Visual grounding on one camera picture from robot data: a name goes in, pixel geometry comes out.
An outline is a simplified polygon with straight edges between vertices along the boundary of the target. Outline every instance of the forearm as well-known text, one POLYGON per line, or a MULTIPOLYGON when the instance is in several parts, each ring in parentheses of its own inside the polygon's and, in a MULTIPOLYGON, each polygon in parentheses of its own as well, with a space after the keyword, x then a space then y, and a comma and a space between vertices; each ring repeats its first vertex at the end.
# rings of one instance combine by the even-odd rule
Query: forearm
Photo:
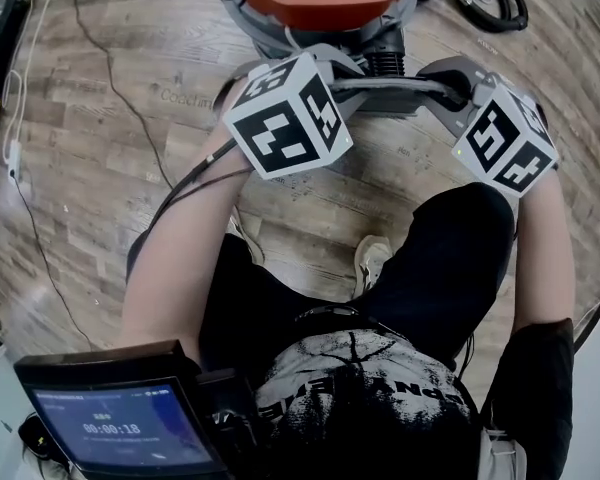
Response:
MULTIPOLYGON (((191 166, 228 139, 226 128, 219 126, 191 166)), ((205 171, 197 184, 249 167, 235 148, 205 171)), ((242 174, 208 186, 176 203, 158 220, 129 279, 119 346, 180 339, 187 355, 199 360, 198 335, 218 253, 247 178, 242 174)))
POLYGON ((575 270, 560 181, 546 174, 520 202, 514 331, 573 318, 575 270))

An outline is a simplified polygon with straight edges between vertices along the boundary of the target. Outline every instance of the black and white marker cube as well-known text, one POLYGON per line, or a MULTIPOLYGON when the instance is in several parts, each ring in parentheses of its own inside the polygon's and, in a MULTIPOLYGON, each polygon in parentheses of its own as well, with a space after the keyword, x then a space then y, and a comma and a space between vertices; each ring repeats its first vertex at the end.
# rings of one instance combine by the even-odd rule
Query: black and white marker cube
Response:
POLYGON ((224 122, 264 179, 329 165, 353 145, 309 53, 249 73, 224 122))
POLYGON ((535 102, 504 84, 480 108, 453 155, 481 181, 516 197, 558 160, 535 102))

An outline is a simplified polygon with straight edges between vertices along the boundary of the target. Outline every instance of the wooden floor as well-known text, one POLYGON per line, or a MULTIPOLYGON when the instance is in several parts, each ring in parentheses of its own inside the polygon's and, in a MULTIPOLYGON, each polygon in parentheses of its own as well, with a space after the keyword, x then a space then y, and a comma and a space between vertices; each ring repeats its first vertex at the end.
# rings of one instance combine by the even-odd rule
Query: wooden floor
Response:
MULTIPOLYGON (((405 29, 407 73, 464 54, 534 91, 562 164, 577 265, 577 316, 600 298, 600 0, 527 0, 527 30, 488 35, 449 0, 418 8, 405 29)), ((256 57, 219 0, 80 0, 93 35, 115 57, 115 83, 146 116, 172 180, 213 127, 211 101, 236 66, 256 57)), ((38 2, 21 50, 23 70, 38 2)), ((0 120, 1 139, 7 116, 0 120)), ((293 288, 334 301, 354 288, 354 249, 367 234, 404 240, 413 210, 472 181, 453 138, 426 110, 408 121, 354 117, 356 147, 337 165, 265 182, 240 199, 266 266, 293 288)), ((168 189, 138 120, 109 86, 104 55, 54 0, 33 58, 22 131, 21 188, 53 278, 98 347, 120 324, 125 257, 168 189)), ((476 334, 466 381, 481 400, 507 341, 512 263, 476 334)), ((0 319, 10 354, 78 351, 82 338, 53 291, 29 216, 0 158, 0 319)))

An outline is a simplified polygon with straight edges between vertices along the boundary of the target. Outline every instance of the screen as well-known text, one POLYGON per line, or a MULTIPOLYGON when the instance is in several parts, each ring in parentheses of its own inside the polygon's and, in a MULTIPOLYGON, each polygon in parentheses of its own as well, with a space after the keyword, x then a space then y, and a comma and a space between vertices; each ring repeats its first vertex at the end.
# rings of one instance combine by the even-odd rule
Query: screen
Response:
POLYGON ((169 385, 33 393, 78 462, 168 467, 212 461, 169 385))

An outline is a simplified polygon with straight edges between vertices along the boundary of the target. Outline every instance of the graphic print t-shirt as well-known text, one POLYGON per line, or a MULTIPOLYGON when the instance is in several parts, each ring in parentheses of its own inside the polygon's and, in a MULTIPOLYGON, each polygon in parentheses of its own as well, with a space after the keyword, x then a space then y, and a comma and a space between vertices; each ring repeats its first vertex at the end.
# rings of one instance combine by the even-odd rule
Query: graphic print t-shirt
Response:
POLYGON ((475 467, 480 425, 442 363, 397 336, 347 330, 280 354, 256 396, 272 476, 448 477, 475 467))

